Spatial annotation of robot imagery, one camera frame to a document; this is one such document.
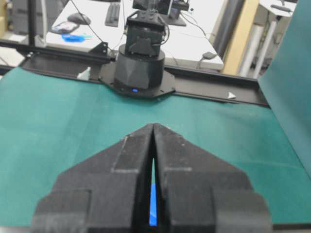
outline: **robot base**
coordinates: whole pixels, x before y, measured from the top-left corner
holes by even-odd
[[[136,98],[155,98],[175,91],[175,77],[164,71],[162,83],[158,87],[151,89],[139,89],[122,84],[115,80],[116,62],[111,62],[102,66],[100,80],[122,95]]]
[[[165,55],[141,60],[125,55],[124,46],[116,62],[104,64],[100,80],[120,94],[137,98],[155,98],[175,91],[175,77],[164,71]]]

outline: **white desk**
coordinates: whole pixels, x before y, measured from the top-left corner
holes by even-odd
[[[125,17],[129,16],[131,13],[136,11],[132,9],[132,0],[124,1],[124,12]],[[87,15],[91,19],[92,29],[101,37],[113,50],[118,50],[119,46],[126,43],[126,36],[123,36],[122,41],[119,43],[120,38],[123,34],[124,20],[123,20],[123,7],[121,3],[119,27],[107,27],[105,26],[106,12],[110,5],[109,2],[100,2],[92,0],[74,0],[75,4],[79,10]],[[191,7],[195,8],[195,18],[199,25],[205,28],[208,23],[204,20],[205,7],[202,6],[201,0],[192,0]],[[76,13],[71,1],[68,2],[62,13],[59,15],[58,19],[54,23],[57,25],[63,21],[67,21],[67,17],[73,13]],[[205,52],[216,53],[213,46],[209,43],[207,39],[204,38],[203,33],[197,27],[187,23],[187,27],[170,26],[171,36],[169,41],[164,44],[161,48],[165,52],[166,59],[165,64],[176,66],[176,61],[178,66],[196,69],[199,60],[202,58],[202,54]],[[74,31],[72,34],[89,34],[93,35],[93,32],[89,29],[87,25],[80,25],[80,27]],[[61,35],[48,33],[47,34],[47,45],[54,46],[58,48],[78,50],[83,52],[89,52],[92,48],[100,43],[99,39],[93,35],[91,40],[86,40],[82,43],[72,43],[65,42]],[[201,69],[216,69],[220,70],[224,66],[222,60],[219,56],[212,60],[204,60],[201,63]]]

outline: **metal bracket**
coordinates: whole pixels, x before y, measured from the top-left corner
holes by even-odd
[[[108,43],[107,42],[101,42],[99,45],[94,47],[88,53],[96,54],[96,55],[107,55],[107,53],[108,53]]]
[[[130,96],[133,98],[150,99],[160,97],[175,91],[175,77],[164,71],[160,86],[151,89],[138,89],[126,86],[115,79],[116,62],[110,62],[102,66],[100,72],[100,81],[112,88],[121,95]]]

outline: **computer mouse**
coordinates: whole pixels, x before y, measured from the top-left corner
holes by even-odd
[[[84,14],[80,14],[80,13],[75,13],[70,15],[67,20],[69,22],[73,22],[76,24],[82,24],[82,25],[89,25],[91,24],[91,20],[89,19],[89,17],[87,17]]]

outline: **white pipe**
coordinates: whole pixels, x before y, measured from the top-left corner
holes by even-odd
[[[256,68],[255,68],[255,71],[254,71],[254,76],[253,76],[254,79],[257,79],[258,76],[259,76],[259,73],[261,71],[262,64],[263,64],[264,59],[266,57],[266,54],[267,54],[270,42],[271,42],[272,37],[274,35],[274,32],[276,30],[276,26],[277,26],[277,21],[276,20],[271,22],[268,34],[267,34],[266,39],[264,41],[263,47],[262,47],[260,55],[259,55],[259,59],[257,61]]]
[[[250,32],[248,39],[248,46],[244,55],[243,63],[240,69],[240,76],[247,77],[249,69],[252,65],[254,57],[257,52],[257,48],[260,43],[260,39],[264,30],[264,26],[259,24],[254,24]]]
[[[48,33],[48,13],[46,0],[41,0],[42,6],[42,20],[43,20],[43,41],[46,45],[47,43],[47,33]]]

